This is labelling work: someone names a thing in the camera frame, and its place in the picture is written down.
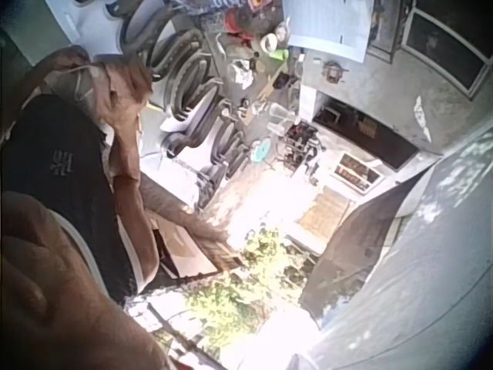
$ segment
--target finger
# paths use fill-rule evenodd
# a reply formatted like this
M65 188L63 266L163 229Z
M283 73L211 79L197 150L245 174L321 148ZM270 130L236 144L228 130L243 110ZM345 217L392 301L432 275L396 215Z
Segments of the finger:
M89 61L89 54L87 51L81 47L80 45L73 45L70 47L70 49L80 58L84 59L85 61Z
M2 193L2 237L20 237L48 248L62 247L57 235L62 233L52 214L28 195Z
M89 67L92 77L92 96L94 109L98 119L105 120L111 112L111 84L106 69L102 63Z
M129 71L134 91L133 97L136 102L145 104L153 93L151 76L136 56L129 60Z
M111 80L111 90L118 98L133 97L132 79L129 67L120 58L105 64L106 72Z
M25 325L30 322L26 318L43 320L47 309L42 289L2 256L2 314Z
M2 238L2 256L45 292L60 281L67 270L56 253L17 237Z

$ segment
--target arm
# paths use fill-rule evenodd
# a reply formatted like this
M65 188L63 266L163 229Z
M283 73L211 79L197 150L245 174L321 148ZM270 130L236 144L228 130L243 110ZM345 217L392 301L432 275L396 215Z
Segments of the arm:
M134 129L115 131L109 169L112 172L116 213L139 258L144 284L148 284L156 276L159 255L139 191L139 151Z
M132 241L148 284L159 266L152 228L139 192L140 166L137 115L152 92L146 70L136 62L117 59L91 69L98 117L115 131L109 154L116 213Z

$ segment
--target clutter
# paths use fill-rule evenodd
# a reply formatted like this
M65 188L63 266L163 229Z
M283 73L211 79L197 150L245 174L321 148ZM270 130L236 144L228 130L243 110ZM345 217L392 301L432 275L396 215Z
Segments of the clutter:
M274 34L277 37L277 41L280 45L287 45L287 41L290 37L290 17L287 17L285 22L281 22L276 29L274 30Z
M227 66L227 75L230 81L240 84L243 90L250 86L254 80L249 61L231 62Z
M255 57L255 53L244 45L233 44L226 47L226 56L230 59L252 59Z
M290 56L290 52L287 49L278 49L269 53L270 58L286 61Z
M262 141L255 140L250 145L250 159L252 162L262 162L269 153L271 146L271 139L266 137Z
M268 33L260 41L260 47L267 54L277 49L277 37L273 33Z
M218 48L219 52L221 53L221 55L222 55L222 56L224 57L224 59L226 60L226 58L227 58L226 50L224 50L223 45L221 45L221 43L219 42L219 37L220 37L220 36L221 36L221 34L220 34L220 33L218 33L218 34L216 35L216 46L217 46L217 48Z
M274 81L273 87L276 90L282 89L289 82L291 76L287 73L281 72L279 76Z
M339 63L331 60L325 63L322 74L329 83L339 83L344 72L347 72L347 69L342 68Z
M248 5L250 6L250 9L252 9L252 12L256 12L271 2L272 0L248 0Z

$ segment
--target hand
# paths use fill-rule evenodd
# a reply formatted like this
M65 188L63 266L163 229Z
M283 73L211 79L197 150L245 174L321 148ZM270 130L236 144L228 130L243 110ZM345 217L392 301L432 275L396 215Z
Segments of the hand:
M90 68L96 115L115 134L137 129L137 115L153 93L151 78L136 58L113 55L111 60Z
M55 71L85 66L91 62L87 52L78 45L57 50L49 55L48 59L53 64Z

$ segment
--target person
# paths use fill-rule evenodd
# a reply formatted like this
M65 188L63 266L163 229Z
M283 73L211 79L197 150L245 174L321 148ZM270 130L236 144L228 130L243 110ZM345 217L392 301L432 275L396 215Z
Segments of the person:
M87 68L102 134L77 106L30 97L52 71ZM159 257L139 192L136 130L151 79L136 59L91 63L59 50L24 78L2 122L2 361L15 368L163 369L169 360L121 307L156 274Z

